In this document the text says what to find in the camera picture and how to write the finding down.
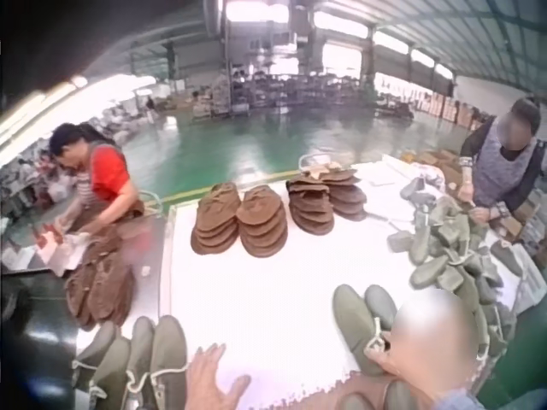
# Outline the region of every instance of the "stack of shoe uppers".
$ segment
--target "stack of shoe uppers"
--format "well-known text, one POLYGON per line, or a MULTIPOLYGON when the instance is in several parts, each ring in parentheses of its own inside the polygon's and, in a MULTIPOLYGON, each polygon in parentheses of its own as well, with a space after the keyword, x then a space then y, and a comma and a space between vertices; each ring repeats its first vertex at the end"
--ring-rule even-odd
POLYGON ((238 239, 236 212, 241 205, 238 188, 232 182, 217 184, 197 205, 191 232, 191 248, 199 255, 220 254, 238 239))
POLYGON ((459 296, 473 312, 479 327, 480 353, 501 355, 515 334, 516 317, 497 302, 503 286, 494 254, 515 275, 522 271, 510 247, 498 241, 491 249, 481 246, 487 226, 476 225, 453 198, 437 201, 425 192, 423 179, 415 179, 401 197, 416 207, 415 234, 400 231, 388 237, 393 252, 409 252, 416 269, 410 276, 415 289, 434 285, 459 296))
POLYGON ((237 213, 241 243, 250 255, 277 254, 287 241, 285 208, 280 196, 267 185, 245 192, 237 213))
POLYGON ((121 253, 114 225, 91 238, 82 263, 65 283, 68 310, 84 330, 111 320, 123 325, 132 304, 135 277, 121 253))
POLYGON ((286 183, 292 219, 303 231, 326 235, 334 227, 328 187, 320 179, 299 175, 286 183))
POLYGON ((367 217, 363 209, 367 197, 361 188, 356 186, 361 180, 355 174, 355 169, 331 169, 328 173, 322 173, 320 180, 328 187, 329 201, 334 213, 357 222, 367 217))

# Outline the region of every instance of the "hair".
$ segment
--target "hair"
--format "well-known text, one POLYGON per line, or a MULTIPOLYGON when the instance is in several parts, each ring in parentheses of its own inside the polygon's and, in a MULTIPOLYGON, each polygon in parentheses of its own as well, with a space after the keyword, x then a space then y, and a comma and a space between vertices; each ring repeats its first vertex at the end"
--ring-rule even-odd
POLYGON ((53 131, 50 138, 50 153, 54 156, 61 156, 64 147, 76 144, 82 139, 87 143, 100 141, 105 144, 113 145, 112 141, 86 122, 83 122, 78 126, 65 123, 61 124, 53 131))
POLYGON ((539 102, 535 96, 528 96, 517 100, 511 108, 511 113, 519 120, 530 124, 532 135, 536 135, 541 124, 539 102))

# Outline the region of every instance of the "finger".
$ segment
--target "finger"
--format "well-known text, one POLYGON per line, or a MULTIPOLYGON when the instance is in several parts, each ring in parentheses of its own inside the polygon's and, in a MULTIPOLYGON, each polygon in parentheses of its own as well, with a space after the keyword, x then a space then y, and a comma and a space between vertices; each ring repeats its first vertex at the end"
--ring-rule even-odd
POLYGON ((247 388, 249 388, 250 381, 250 376, 245 375, 236 378, 236 380, 233 382, 230 391, 226 395, 228 402, 231 404, 231 408, 236 408, 238 406, 241 396, 245 393, 247 388))

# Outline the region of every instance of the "gray apron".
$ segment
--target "gray apron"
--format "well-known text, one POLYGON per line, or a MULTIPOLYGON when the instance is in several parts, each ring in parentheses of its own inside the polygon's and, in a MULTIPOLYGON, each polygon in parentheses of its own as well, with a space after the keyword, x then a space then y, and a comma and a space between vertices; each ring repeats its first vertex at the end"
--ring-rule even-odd
POLYGON ((503 195, 513 190, 528 168, 537 140, 524 148, 514 161, 503 158, 499 141, 500 118, 496 118, 488 131, 485 143, 475 158, 473 166, 473 201, 479 207, 490 208, 500 202, 503 195))

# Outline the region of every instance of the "window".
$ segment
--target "window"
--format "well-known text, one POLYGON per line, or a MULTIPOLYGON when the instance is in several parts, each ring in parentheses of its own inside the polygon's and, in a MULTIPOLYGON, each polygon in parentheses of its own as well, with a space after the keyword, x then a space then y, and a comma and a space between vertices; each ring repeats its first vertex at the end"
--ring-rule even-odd
POLYGON ((343 32, 350 36, 367 38, 368 35, 368 27, 364 24, 352 20, 341 19, 340 17, 330 15, 323 11, 316 11, 314 13, 314 23, 318 28, 343 32))
POLYGON ((228 20, 233 22, 274 21, 289 22, 289 8, 284 4, 271 6, 259 1, 229 2, 226 6, 228 20))
POLYGON ((339 77, 349 75, 358 79, 361 74, 361 58, 361 51, 358 49, 330 43, 323 46, 325 71, 339 77))
POLYGON ((437 66, 435 67, 435 71, 437 73, 441 74, 446 79, 453 79, 454 78, 454 74, 452 74, 452 72, 447 67, 445 67, 441 64, 437 64, 437 66))
POLYGON ((397 40, 392 36, 388 36, 384 32, 376 32, 374 34, 374 43, 378 45, 383 45, 388 49, 395 50, 397 53, 408 54, 409 45, 404 43, 401 40, 397 40))
POLYGON ((279 58, 270 67, 270 74, 298 74, 297 58, 279 58))
POLYGON ((429 68, 433 68, 435 65, 435 61, 430 56, 426 56, 418 50, 412 50, 410 53, 410 58, 412 58, 415 62, 421 62, 424 66, 429 68))

